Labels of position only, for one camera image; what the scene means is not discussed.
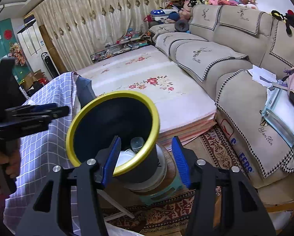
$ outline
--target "silver bolt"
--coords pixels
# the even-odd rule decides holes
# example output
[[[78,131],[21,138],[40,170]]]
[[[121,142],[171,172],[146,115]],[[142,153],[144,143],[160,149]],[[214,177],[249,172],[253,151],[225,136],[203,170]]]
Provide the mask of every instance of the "silver bolt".
[[[87,160],[87,164],[88,164],[89,166],[96,164],[96,162],[97,162],[97,161],[96,161],[95,159],[89,159],[89,160]]]
[[[196,161],[196,163],[197,163],[198,165],[200,165],[200,166],[204,166],[204,165],[206,164],[206,161],[203,160],[203,159],[198,159],[198,160]]]
[[[240,171],[240,169],[237,166],[232,166],[231,167],[232,172],[234,173],[238,173]]]
[[[59,172],[60,170],[61,170],[61,166],[56,165],[53,167],[54,172]]]

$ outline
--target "floral mattress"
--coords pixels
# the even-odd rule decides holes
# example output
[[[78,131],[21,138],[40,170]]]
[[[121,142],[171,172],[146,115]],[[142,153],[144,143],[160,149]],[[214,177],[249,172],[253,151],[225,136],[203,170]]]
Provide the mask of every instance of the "floral mattress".
[[[215,102],[178,65],[147,46],[88,66],[77,72],[92,80],[97,96],[133,90],[148,96],[160,117],[158,141],[168,150],[178,135],[183,144],[215,125]]]

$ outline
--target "sheer curtain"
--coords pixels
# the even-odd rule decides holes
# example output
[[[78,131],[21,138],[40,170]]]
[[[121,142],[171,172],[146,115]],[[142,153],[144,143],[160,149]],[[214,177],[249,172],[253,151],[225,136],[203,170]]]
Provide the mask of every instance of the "sheer curtain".
[[[64,65],[77,71],[90,55],[115,42],[129,27],[146,31],[146,15],[165,0],[44,0],[33,13],[52,38]]]

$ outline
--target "plaid fabric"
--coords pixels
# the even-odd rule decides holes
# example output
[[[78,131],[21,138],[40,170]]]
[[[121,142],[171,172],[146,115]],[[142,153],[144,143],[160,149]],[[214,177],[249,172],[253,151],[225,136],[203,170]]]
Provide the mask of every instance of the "plaid fabric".
[[[48,131],[21,139],[21,170],[17,178],[17,191],[6,200],[4,212],[4,223],[12,231],[15,231],[31,197],[53,166],[73,167],[66,156],[65,138],[72,121],[76,92],[73,72],[64,73],[45,85],[25,103],[57,103],[58,106],[68,106],[70,113],[64,118],[53,120]]]

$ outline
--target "beige sofa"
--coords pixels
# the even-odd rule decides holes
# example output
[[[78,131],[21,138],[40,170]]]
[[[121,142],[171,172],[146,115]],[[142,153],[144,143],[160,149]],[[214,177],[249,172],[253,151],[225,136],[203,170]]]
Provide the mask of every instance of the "beige sofa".
[[[294,66],[294,29],[271,15],[239,6],[197,5],[190,34],[174,24],[153,26],[155,46],[183,68],[218,107],[223,129],[264,203],[294,201],[294,146],[262,120],[266,88],[247,69],[263,67],[281,79]]]

